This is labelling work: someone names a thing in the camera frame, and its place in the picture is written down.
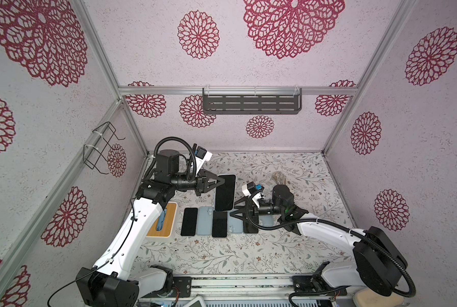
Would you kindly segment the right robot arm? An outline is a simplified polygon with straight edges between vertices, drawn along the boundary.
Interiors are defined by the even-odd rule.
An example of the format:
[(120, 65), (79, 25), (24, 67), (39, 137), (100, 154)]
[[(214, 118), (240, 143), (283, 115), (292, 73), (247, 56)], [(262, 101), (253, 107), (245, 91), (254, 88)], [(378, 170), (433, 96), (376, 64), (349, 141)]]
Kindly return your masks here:
[(334, 293), (348, 287), (367, 287), (376, 294), (404, 298), (416, 295), (415, 283), (407, 272), (407, 260), (380, 228), (349, 228), (324, 220), (295, 204), (287, 185), (276, 185), (270, 200), (264, 188), (253, 182), (242, 188), (230, 217), (252, 230), (284, 229), (296, 235), (330, 244), (353, 256), (351, 262), (324, 264), (315, 274)]

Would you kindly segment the black phone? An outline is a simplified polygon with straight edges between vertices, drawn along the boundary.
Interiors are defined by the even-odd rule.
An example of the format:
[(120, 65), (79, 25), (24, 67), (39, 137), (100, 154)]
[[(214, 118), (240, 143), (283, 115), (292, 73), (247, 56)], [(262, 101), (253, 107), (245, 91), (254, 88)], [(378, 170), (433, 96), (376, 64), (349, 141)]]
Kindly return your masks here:
[(259, 229), (255, 226), (253, 226), (249, 222), (244, 222), (243, 223), (243, 232), (245, 234), (257, 234), (259, 232)]
[(214, 198), (214, 210), (216, 212), (231, 211), (234, 206), (236, 193), (236, 175), (220, 175), (224, 179), (224, 184), (218, 186)]

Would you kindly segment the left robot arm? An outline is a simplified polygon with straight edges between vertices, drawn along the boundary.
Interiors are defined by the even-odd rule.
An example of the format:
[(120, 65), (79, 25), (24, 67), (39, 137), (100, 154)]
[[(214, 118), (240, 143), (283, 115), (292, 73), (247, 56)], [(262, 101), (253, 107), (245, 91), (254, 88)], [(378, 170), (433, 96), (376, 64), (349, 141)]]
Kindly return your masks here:
[(224, 179), (203, 169), (213, 156), (198, 147), (187, 159), (187, 170), (179, 170), (180, 153), (162, 150), (155, 154), (154, 168), (147, 172), (132, 203), (132, 209), (112, 243), (92, 268), (81, 268), (76, 285), (87, 306), (134, 306), (153, 292), (170, 292), (172, 271), (154, 266), (131, 276), (134, 259), (149, 230), (177, 191), (197, 196), (224, 184)]

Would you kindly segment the pale green phone case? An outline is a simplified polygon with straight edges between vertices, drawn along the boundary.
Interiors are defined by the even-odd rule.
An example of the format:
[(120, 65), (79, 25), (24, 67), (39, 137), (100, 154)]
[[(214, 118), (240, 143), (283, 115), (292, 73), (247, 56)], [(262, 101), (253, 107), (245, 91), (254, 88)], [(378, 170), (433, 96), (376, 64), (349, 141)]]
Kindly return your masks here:
[(229, 234), (243, 234), (244, 233), (243, 221), (240, 219), (237, 219), (236, 217), (232, 217), (230, 214), (228, 215), (227, 226), (228, 226)]
[(274, 226), (274, 217), (272, 215), (259, 216), (259, 225), (264, 227)]
[(213, 212), (214, 209), (211, 206), (204, 206), (198, 209), (196, 235), (209, 236), (212, 234)]

